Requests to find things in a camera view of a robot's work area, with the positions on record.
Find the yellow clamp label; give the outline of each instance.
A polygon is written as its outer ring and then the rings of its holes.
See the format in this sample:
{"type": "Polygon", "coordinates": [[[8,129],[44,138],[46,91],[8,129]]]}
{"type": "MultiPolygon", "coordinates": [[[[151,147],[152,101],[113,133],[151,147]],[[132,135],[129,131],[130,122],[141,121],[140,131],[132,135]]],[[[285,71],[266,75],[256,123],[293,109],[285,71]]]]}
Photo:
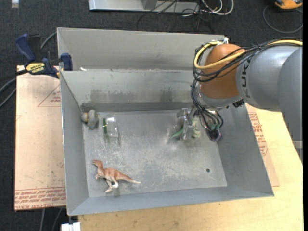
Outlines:
{"type": "Polygon", "coordinates": [[[32,74],[43,71],[45,64],[44,63],[31,63],[26,67],[26,70],[32,74]]]}

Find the blue clamp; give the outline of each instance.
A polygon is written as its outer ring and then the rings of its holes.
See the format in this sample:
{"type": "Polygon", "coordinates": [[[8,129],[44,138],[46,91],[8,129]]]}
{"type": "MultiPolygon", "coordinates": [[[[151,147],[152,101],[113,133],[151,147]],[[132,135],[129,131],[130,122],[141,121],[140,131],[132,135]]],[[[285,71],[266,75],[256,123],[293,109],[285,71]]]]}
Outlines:
{"type": "MultiPolygon", "coordinates": [[[[23,34],[18,39],[16,39],[15,46],[17,47],[18,51],[27,58],[27,63],[25,64],[25,72],[28,72],[32,75],[43,74],[51,75],[56,78],[59,77],[58,70],[51,66],[50,61],[47,58],[43,58],[41,62],[36,62],[36,56],[28,42],[28,34],[23,34]]],[[[63,62],[65,70],[73,70],[72,58],[68,53],[63,53],[60,59],[57,59],[56,61],[58,63],[63,62]]]]}

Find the gray metal bin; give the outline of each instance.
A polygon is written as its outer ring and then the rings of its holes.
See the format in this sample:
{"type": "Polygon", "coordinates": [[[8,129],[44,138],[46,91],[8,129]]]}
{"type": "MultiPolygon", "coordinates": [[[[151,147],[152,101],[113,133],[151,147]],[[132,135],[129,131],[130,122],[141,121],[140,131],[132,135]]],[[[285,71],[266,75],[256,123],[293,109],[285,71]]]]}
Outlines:
{"type": "Polygon", "coordinates": [[[194,50],[217,35],[58,28],[62,71],[65,180],[68,215],[190,205],[273,196],[246,107],[224,109],[223,134],[205,131],[177,140],[177,112],[190,108],[194,50]],[[82,111],[95,109],[89,129],[82,111]],[[115,128],[106,136],[103,121],[115,128]],[[105,193],[93,159],[141,184],[121,181],[105,193]]]}

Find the yellow cable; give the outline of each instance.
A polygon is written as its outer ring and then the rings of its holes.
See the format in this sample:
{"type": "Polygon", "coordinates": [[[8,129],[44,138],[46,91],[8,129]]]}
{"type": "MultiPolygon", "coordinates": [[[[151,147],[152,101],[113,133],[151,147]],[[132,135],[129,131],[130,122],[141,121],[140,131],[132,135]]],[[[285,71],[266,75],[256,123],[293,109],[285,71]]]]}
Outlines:
{"type": "MultiPolygon", "coordinates": [[[[298,40],[292,40],[292,39],[284,39],[284,40],[278,40],[278,41],[275,41],[275,42],[272,42],[270,43],[269,45],[272,45],[272,44],[282,44],[282,43],[291,43],[291,44],[297,44],[299,46],[303,46],[303,42],[301,41],[298,41],[298,40]]],[[[216,65],[219,65],[221,63],[224,63],[226,61],[231,61],[235,58],[237,58],[238,56],[242,55],[245,53],[244,52],[241,52],[241,53],[237,53],[237,54],[234,54],[232,56],[229,56],[225,59],[222,59],[222,60],[219,60],[213,64],[209,64],[209,65],[206,65],[206,66],[199,66],[198,63],[197,63],[197,59],[199,58],[199,56],[209,47],[209,46],[215,46],[215,45],[218,45],[218,44],[221,44],[221,42],[219,41],[213,41],[213,42],[210,42],[210,43],[207,43],[204,47],[202,47],[198,53],[196,54],[195,58],[194,58],[194,61],[193,61],[193,65],[198,68],[198,69],[208,69],[208,68],[211,68],[211,67],[214,67],[216,65]]]]}

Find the toy dinosaur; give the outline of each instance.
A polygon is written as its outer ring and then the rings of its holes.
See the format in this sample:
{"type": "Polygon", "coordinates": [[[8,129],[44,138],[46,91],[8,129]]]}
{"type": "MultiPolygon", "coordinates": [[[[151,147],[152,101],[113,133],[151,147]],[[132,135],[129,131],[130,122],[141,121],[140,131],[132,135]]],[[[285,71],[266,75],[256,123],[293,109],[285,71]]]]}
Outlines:
{"type": "Polygon", "coordinates": [[[97,174],[95,175],[95,178],[105,178],[107,181],[107,184],[109,188],[105,191],[112,192],[113,188],[118,188],[119,183],[118,180],[126,180],[128,182],[140,184],[141,182],[133,180],[131,177],[123,174],[122,172],[114,169],[114,168],[103,168],[103,163],[100,160],[94,159],[92,162],[97,167],[97,174]]]}

